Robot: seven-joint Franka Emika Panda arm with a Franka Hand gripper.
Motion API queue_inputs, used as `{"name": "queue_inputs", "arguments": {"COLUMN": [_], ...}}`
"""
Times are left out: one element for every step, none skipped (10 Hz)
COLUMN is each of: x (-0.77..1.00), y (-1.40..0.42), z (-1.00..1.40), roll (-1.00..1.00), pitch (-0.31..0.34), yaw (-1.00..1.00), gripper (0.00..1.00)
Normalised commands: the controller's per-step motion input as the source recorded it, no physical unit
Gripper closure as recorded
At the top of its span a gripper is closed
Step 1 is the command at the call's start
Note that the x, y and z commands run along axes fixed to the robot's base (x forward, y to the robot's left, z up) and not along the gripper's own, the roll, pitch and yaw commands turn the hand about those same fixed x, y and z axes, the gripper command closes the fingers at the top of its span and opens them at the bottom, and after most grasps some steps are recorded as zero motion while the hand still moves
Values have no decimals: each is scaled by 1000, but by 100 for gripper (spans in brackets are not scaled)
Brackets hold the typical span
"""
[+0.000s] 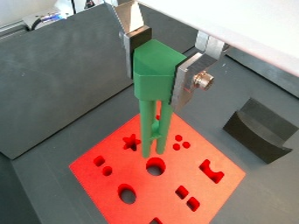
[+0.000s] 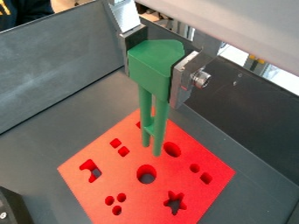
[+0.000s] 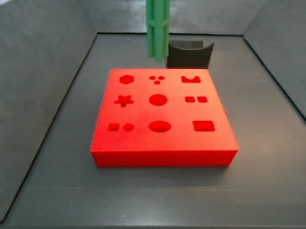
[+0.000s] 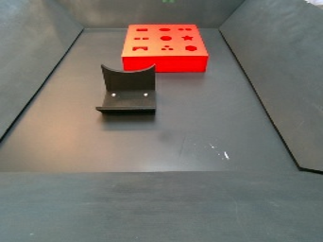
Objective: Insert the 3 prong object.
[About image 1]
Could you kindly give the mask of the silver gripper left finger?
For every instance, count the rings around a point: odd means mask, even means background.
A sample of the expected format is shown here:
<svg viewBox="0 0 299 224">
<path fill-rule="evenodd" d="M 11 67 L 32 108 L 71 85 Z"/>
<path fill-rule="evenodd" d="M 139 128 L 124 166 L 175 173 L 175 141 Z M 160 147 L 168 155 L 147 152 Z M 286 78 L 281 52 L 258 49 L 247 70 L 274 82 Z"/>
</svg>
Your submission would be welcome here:
<svg viewBox="0 0 299 224">
<path fill-rule="evenodd" d="M 126 48 L 127 75 L 134 78 L 134 51 L 152 38 L 152 29 L 144 24 L 136 0 L 116 0 L 115 13 Z"/>
</svg>

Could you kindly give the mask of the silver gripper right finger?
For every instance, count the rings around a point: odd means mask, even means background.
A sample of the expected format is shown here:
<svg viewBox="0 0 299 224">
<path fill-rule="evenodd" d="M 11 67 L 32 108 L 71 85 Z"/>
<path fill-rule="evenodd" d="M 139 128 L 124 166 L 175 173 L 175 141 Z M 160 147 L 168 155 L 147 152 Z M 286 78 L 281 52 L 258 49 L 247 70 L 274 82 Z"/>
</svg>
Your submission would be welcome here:
<svg viewBox="0 0 299 224">
<path fill-rule="evenodd" d="M 211 66 L 226 55 L 230 45 L 203 31 L 198 31 L 195 52 L 178 64 L 170 104 L 172 110 L 183 108 L 196 88 L 207 90 L 214 82 Z"/>
</svg>

